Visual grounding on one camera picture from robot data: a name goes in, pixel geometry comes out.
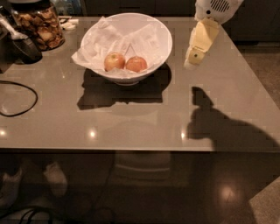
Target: white bowl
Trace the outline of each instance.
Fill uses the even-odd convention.
[[[118,75],[112,75],[111,73],[105,72],[105,70],[103,69],[92,69],[95,73],[119,85],[135,85],[139,81],[148,77],[150,74],[153,74],[160,66],[162,66],[166,62],[172,50],[172,35],[162,22],[160,22],[154,17],[150,17],[139,13],[116,14],[114,16],[107,17],[107,20],[114,21],[114,27],[122,35],[127,35],[132,32],[136,32],[150,23],[155,25],[157,35],[156,38],[158,40],[159,45],[159,52],[157,53],[159,53],[160,55],[160,61],[151,69],[148,69],[147,71],[141,73],[133,73],[133,75],[131,76],[125,74],[122,75],[122,73],[119,73]],[[86,32],[83,40],[87,37],[89,33],[93,32],[95,29],[96,27],[95,25],[93,25]]]

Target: glass jar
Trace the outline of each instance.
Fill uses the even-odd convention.
[[[49,0],[9,0],[17,25],[28,31],[40,51],[65,42],[55,7]]]

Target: white paper towel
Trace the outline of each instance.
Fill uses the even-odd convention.
[[[122,35],[109,19],[102,17],[82,40],[80,49],[72,56],[73,61],[98,74],[114,77],[133,77],[146,74],[162,63],[157,37],[157,27],[147,21],[147,25],[132,33]],[[115,68],[104,70],[104,59],[112,52],[122,53],[126,60],[133,56],[146,59],[148,68],[141,73]]]

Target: cord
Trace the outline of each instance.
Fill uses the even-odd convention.
[[[37,101],[38,101],[38,94],[37,94],[37,92],[36,92],[33,88],[27,87],[27,86],[24,85],[24,84],[21,84],[21,83],[15,82],[15,81],[9,81],[9,80],[0,80],[0,84],[7,84],[7,85],[20,86],[20,87],[22,87],[22,88],[27,88],[27,89],[29,89],[30,91],[32,91],[32,92],[35,94],[34,103],[33,103],[28,109],[26,109],[26,110],[24,110],[24,111],[21,111],[21,112],[19,112],[19,113],[16,113],[16,114],[11,114],[11,115],[7,115],[7,114],[5,114],[4,112],[0,111],[0,116],[6,116],[6,117],[20,116],[20,115],[26,113],[27,111],[31,110],[31,109],[36,105],[36,103],[37,103]]]

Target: floor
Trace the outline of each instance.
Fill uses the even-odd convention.
[[[238,48],[280,108],[280,45]],[[67,193],[61,198],[52,195],[34,156],[19,156],[24,178],[11,208],[13,214],[0,224],[18,223],[27,206],[53,209],[38,210],[33,223],[45,223],[52,211],[59,213],[54,223],[279,222],[280,203],[274,199],[280,190],[271,187],[280,176],[280,156],[275,154],[158,154],[165,161],[170,159],[169,175],[154,179],[122,176],[114,167],[113,152],[53,154],[68,179]]]

